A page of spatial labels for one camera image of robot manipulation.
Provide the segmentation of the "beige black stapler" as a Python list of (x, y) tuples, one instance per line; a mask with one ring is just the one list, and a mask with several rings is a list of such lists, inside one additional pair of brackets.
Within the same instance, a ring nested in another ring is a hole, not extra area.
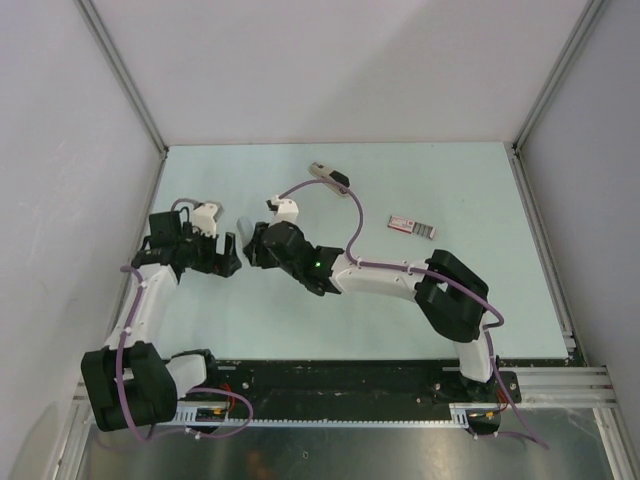
[(342, 198), (349, 196), (350, 179), (344, 173), (324, 164), (313, 162), (309, 166), (309, 173), (316, 179), (327, 180), (325, 186)]

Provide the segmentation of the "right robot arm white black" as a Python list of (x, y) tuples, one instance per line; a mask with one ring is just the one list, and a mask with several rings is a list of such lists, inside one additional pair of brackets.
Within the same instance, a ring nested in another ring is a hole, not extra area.
[(463, 393), (484, 401), (496, 391), (484, 321), (489, 287), (451, 252), (436, 249), (418, 265), (352, 260), (341, 248), (313, 245), (290, 222), (258, 222), (243, 253), (251, 266), (278, 268), (317, 296), (367, 293), (416, 304), (433, 330), (453, 342)]

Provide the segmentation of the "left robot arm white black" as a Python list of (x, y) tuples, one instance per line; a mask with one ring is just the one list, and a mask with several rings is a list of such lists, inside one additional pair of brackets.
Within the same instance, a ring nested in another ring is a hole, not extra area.
[(173, 293), (188, 271), (231, 277), (241, 267), (234, 234), (219, 236), (218, 202), (181, 200), (149, 216), (149, 232), (133, 259), (123, 308), (102, 348), (84, 354), (81, 373), (103, 432), (172, 420), (180, 399), (207, 400), (221, 387), (208, 349), (161, 354), (155, 346)]

